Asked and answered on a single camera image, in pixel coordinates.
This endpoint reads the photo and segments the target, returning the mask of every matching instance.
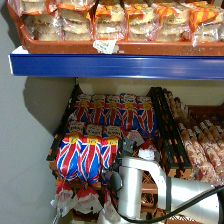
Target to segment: orange tray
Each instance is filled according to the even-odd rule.
[[[22,46],[32,54],[98,54],[93,41],[38,41],[28,34],[24,21],[8,5]],[[224,56],[224,42],[201,43],[193,47],[190,41],[182,42],[117,42],[116,54],[173,55],[173,56]]]

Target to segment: plastic bag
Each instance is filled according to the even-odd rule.
[[[118,0],[101,0],[95,13],[96,40],[123,40],[126,35],[126,19]]]

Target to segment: blue shelf strip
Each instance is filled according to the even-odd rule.
[[[224,57],[10,54],[15,76],[224,80]]]

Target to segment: union jack packaging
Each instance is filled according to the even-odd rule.
[[[121,128],[116,126],[104,126],[101,147],[101,166],[109,169],[118,151],[118,140],[121,139]]]
[[[80,94],[74,105],[74,113],[76,121],[88,122],[89,105],[91,96],[87,94]]]
[[[95,185],[99,178],[101,141],[102,127],[87,125],[78,161],[78,176],[83,187],[73,200],[73,208],[84,214],[96,213],[102,209],[97,193],[90,187]]]
[[[51,205],[57,208],[57,215],[65,216],[72,208],[71,198],[73,191],[69,186],[69,182],[78,177],[78,160],[83,140],[83,127],[80,124],[76,126],[76,122],[71,122],[72,131],[63,138],[56,158],[57,169],[62,177],[59,183],[55,200],[51,201]]]
[[[158,135],[156,114],[150,97],[137,97],[139,133],[146,140]]]
[[[104,125],[105,95],[93,95],[89,105],[89,124]]]
[[[104,125],[121,126],[120,96],[106,95]]]
[[[136,95],[121,94],[121,126],[126,130],[138,130]]]

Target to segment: black cable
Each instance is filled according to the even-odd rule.
[[[203,194],[201,194],[200,196],[197,196],[196,198],[194,198],[192,201],[188,202],[187,204],[181,206],[180,208],[170,212],[169,214],[166,214],[164,216],[161,216],[159,218],[155,218],[155,219],[151,219],[151,220],[132,220],[132,219],[128,219],[122,215],[120,215],[117,211],[117,207],[116,205],[114,204],[114,201],[111,200],[111,203],[112,205],[114,206],[115,210],[117,211],[117,213],[126,221],[130,222],[130,223],[155,223],[155,222],[160,222],[162,220],[165,220],[165,219],[168,219],[176,214],[179,214],[180,212],[182,212],[183,210],[186,210],[187,208],[197,204],[198,202],[202,201],[203,199],[209,197],[209,196],[212,196],[213,194],[216,194],[220,191],[224,190],[224,186],[219,186],[219,187],[216,187],[215,189],[212,189],[211,191],[208,191],[208,192],[205,192]]]

